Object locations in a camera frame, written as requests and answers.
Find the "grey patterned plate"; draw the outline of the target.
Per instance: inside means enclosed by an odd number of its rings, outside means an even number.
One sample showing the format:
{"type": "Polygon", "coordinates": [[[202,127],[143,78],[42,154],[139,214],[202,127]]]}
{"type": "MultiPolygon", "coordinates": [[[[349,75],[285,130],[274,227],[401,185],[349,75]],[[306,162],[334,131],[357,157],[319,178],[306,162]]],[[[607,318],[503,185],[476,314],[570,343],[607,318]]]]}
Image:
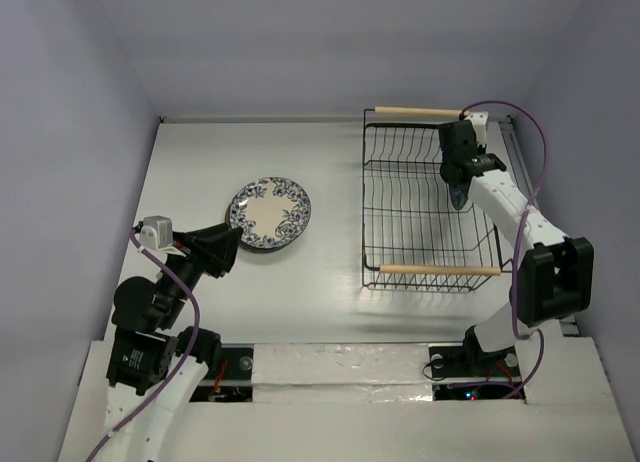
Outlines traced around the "grey patterned plate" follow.
{"type": "Polygon", "coordinates": [[[263,177],[237,192],[229,205],[242,207],[257,229],[296,241],[311,219],[311,200],[305,189],[285,177],[263,177]]]}

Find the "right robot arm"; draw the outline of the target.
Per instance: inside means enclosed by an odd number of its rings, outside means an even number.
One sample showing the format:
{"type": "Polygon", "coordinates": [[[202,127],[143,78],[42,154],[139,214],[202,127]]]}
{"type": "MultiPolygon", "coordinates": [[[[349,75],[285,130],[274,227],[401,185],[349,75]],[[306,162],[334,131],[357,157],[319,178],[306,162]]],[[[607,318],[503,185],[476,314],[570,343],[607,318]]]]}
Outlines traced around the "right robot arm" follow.
{"type": "Polygon", "coordinates": [[[479,143],[477,129],[465,119],[437,131],[440,176],[453,208],[479,207],[513,249],[507,302],[466,331],[460,350],[462,366],[482,374],[542,323],[589,307],[595,252],[586,238],[568,236],[533,205],[506,165],[479,143]]]}

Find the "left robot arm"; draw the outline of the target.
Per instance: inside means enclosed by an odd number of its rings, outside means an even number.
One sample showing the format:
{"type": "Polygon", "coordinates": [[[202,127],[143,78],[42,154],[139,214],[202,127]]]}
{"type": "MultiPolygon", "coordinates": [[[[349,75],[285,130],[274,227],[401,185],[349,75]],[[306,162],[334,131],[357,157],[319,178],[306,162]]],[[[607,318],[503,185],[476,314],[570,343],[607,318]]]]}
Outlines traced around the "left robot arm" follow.
{"type": "Polygon", "coordinates": [[[222,361],[221,337],[202,328],[194,289],[203,276],[229,273],[243,234],[225,223],[178,232],[149,216],[129,232],[134,248],[159,270],[121,282],[106,370],[104,434],[90,461],[160,461],[197,385],[222,361]]]}

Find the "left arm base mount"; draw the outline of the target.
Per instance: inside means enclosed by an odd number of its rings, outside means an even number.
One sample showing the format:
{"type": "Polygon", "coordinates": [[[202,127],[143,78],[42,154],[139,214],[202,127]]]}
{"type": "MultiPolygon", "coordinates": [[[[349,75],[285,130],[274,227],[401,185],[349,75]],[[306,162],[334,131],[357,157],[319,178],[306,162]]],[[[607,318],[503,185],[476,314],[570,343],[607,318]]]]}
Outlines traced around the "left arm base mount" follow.
{"type": "Polygon", "coordinates": [[[253,399],[253,345],[223,345],[215,370],[207,373],[194,390],[190,401],[242,403],[253,399]]]}

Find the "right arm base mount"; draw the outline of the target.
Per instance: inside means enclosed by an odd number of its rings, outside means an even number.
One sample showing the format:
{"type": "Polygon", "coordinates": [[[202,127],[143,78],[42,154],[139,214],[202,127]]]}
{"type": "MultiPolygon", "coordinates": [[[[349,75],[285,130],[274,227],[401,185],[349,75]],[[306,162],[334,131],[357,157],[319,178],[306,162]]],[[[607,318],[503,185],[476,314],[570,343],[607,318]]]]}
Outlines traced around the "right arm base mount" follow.
{"type": "Polygon", "coordinates": [[[515,347],[484,353],[468,335],[460,343],[430,345],[422,375],[435,401],[525,401],[515,347]]]}

